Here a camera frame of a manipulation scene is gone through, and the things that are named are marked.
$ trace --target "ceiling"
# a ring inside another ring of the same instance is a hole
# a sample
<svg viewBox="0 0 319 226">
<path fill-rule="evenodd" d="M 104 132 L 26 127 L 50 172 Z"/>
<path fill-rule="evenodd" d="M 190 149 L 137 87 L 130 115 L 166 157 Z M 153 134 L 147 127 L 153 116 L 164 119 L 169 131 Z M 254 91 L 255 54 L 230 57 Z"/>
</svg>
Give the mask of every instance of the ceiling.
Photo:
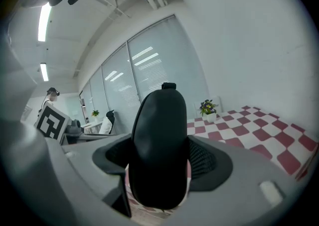
<svg viewBox="0 0 319 226">
<path fill-rule="evenodd" d="M 49 79 L 73 78 L 78 61 L 93 34 L 115 10 L 115 0 L 63 0 L 51 9 L 46 41 L 38 42 L 41 8 L 21 8 L 9 26 L 11 45 L 21 64 L 43 82 L 39 64 L 47 63 Z"/>
</svg>

